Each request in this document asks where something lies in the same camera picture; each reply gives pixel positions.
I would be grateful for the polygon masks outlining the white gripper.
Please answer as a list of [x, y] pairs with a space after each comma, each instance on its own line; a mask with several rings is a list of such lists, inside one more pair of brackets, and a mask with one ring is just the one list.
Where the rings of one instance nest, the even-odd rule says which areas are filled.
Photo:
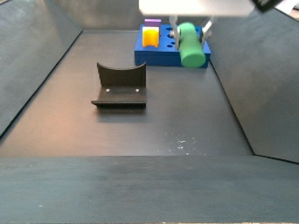
[[[255, 8], [250, 0], [139, 0], [139, 10], [147, 16], [170, 16], [175, 49], [179, 49], [180, 28], [178, 16], [242, 17]], [[200, 40], [211, 36], [215, 17], [202, 27]]]

